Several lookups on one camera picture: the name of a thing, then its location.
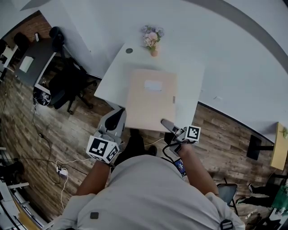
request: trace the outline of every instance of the white label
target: white label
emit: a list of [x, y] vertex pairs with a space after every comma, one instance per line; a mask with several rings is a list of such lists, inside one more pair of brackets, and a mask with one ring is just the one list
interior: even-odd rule
[[144, 88], [151, 91], [162, 91], [162, 82], [146, 80], [144, 83]]

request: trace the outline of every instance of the flower vase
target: flower vase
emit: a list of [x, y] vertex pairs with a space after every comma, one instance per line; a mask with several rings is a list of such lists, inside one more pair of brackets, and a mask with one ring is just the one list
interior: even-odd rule
[[152, 55], [152, 57], [156, 57], [158, 55], [158, 51], [157, 50], [151, 50], [151, 55]]

